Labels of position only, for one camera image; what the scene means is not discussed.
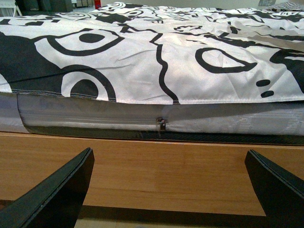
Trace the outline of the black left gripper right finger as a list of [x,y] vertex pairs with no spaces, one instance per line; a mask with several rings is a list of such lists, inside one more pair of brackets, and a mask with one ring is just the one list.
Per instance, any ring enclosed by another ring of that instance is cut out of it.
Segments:
[[304,226],[304,181],[260,153],[249,150],[245,166],[273,228]]

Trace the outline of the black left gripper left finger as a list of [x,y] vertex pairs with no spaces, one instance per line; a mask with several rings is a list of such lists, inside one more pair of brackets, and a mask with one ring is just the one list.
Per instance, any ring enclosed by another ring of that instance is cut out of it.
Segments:
[[95,158],[86,148],[0,211],[2,228],[73,228],[86,197]]

